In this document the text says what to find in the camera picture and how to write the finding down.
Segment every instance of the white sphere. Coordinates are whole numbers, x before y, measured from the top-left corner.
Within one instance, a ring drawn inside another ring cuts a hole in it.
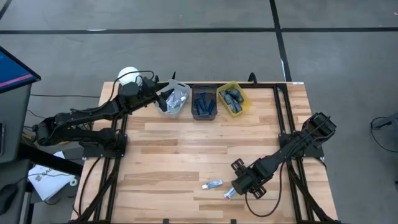
[[[136,69],[134,67],[126,67],[126,68],[122,69],[119,72],[118,78],[121,77],[122,75],[126,74],[126,73],[137,72],[137,71],[138,71],[138,69]],[[141,86],[142,85],[142,78],[141,77],[137,78],[137,76],[139,76],[139,75],[141,75],[139,72],[128,74],[128,75],[120,78],[119,82],[120,82],[120,84],[125,85],[125,84],[127,84],[129,82],[135,82],[136,79],[137,79],[137,85]]]

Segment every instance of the concrete floor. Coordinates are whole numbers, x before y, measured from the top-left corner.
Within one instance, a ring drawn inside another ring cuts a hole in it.
[[[282,27],[398,27],[397,1],[276,0]],[[273,27],[260,0],[13,0],[0,30]],[[312,110],[332,116],[338,130],[325,146],[330,187],[345,223],[396,223],[398,154],[369,133],[377,116],[398,112],[398,33],[283,33],[293,81],[305,82]],[[275,34],[1,35],[0,45],[42,76],[36,94],[99,95],[120,69],[151,69],[167,80],[283,81]],[[96,106],[91,98],[31,97],[29,109],[51,116]],[[40,119],[27,115],[26,125]],[[398,150],[389,128],[376,133]],[[76,189],[38,203],[33,223],[66,222]]]

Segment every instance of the computer monitor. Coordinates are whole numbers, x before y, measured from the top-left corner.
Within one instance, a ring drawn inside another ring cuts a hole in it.
[[[40,80],[38,74],[0,47],[0,93]]]

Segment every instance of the blue toothpaste tube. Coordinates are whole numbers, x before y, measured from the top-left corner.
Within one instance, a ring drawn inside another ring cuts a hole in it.
[[[236,193],[235,189],[231,187],[230,190],[224,194],[224,198],[231,200],[232,195],[234,195],[235,193]]]
[[[207,182],[205,185],[202,185],[202,189],[212,189],[212,188],[220,186],[221,184],[223,184],[222,180],[210,181],[210,182]]]

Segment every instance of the wooden tabletop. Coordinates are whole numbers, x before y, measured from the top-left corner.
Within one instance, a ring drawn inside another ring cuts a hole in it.
[[[293,83],[287,86],[295,125],[300,129],[311,115],[305,87]],[[111,88],[111,82],[104,83],[100,105],[109,98]],[[241,158],[250,164],[279,149],[277,135],[280,130],[272,89],[245,88],[244,91],[252,106],[237,118],[232,118],[218,102],[214,121],[195,121],[190,98],[178,119],[158,114],[153,104],[133,112],[127,122],[128,145],[121,160],[112,223],[162,223],[164,218],[169,218],[171,223],[229,223],[231,219],[237,219],[238,223],[295,223],[286,169],[282,174],[281,202],[269,217],[252,215],[243,195],[235,194],[231,201],[223,197],[236,178],[232,162]],[[280,101],[284,109],[282,93]],[[286,127],[289,127],[285,109],[284,114]],[[95,129],[110,126],[110,121],[95,123]],[[88,179],[82,210],[98,192],[103,160]],[[82,181],[94,161],[85,162]],[[315,159],[304,159],[303,163],[309,191],[326,214],[337,219],[325,168]],[[218,179],[224,181],[221,187],[202,190],[203,184]],[[268,213],[276,203],[279,172],[264,186],[267,193],[263,198],[255,200],[249,196],[250,206],[260,214]],[[302,215],[306,218],[303,199],[301,193],[298,194]],[[102,218],[107,203],[108,195],[103,200]]]

